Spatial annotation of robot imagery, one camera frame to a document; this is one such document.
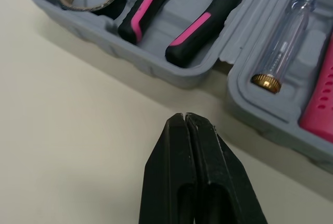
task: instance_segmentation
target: white table surface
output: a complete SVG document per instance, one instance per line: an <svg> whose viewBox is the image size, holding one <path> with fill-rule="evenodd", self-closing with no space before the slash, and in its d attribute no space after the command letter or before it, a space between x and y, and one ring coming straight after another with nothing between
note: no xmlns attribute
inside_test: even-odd
<svg viewBox="0 0 333 224"><path fill-rule="evenodd" d="M243 162L269 224L333 223L333 176L229 116L222 72L181 90L77 39L30 0L0 5L1 224L137 223L146 160L165 121L188 111Z"/></svg>

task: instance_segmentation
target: pink handle grip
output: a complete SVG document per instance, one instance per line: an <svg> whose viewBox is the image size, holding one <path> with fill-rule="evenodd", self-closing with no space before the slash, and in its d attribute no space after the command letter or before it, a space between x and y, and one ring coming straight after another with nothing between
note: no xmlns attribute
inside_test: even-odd
<svg viewBox="0 0 333 224"><path fill-rule="evenodd" d="M333 143L333 35L301 128Z"/></svg>

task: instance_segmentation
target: black and pink handle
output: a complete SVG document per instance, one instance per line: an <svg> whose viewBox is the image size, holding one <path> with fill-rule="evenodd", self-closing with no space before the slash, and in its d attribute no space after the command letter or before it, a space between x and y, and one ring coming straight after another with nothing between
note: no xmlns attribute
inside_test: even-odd
<svg viewBox="0 0 333 224"><path fill-rule="evenodd" d="M300 120L300 126L333 143L333 35L316 89Z"/></svg>
<svg viewBox="0 0 333 224"><path fill-rule="evenodd" d="M133 44L140 42L165 1L137 0L119 27L120 36ZM186 67L207 41L221 32L225 20L239 1L213 0L208 9L166 49L167 60Z"/></svg>

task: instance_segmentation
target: gray plastic tool case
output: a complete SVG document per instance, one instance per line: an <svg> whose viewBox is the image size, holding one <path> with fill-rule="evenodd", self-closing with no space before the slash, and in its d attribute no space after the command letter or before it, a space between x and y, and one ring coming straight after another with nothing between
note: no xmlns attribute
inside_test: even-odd
<svg viewBox="0 0 333 224"><path fill-rule="evenodd" d="M137 46L117 36L117 26L132 3L113 21L88 12L64 11L58 0L33 1L78 37L96 43L110 55L124 58L144 73L175 86L196 86L219 59L234 64L228 76L227 107L230 112L267 139L306 155L333 173L333 144L298 125L313 92L333 26L333 0L317 1L302 47L277 95L251 84L250 79L267 39L291 0L242 0L228 17L220 36L207 44L185 69L168 63L165 49L212 0L169 0Z"/></svg>

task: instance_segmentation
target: clear plastic screwdriver handle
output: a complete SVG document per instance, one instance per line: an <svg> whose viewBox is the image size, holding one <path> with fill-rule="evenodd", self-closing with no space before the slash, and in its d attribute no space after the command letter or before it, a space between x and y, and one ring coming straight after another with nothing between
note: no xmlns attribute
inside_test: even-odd
<svg viewBox="0 0 333 224"><path fill-rule="evenodd" d="M316 0L294 0L291 10L279 23L252 82L277 93L286 71L300 48Z"/></svg>

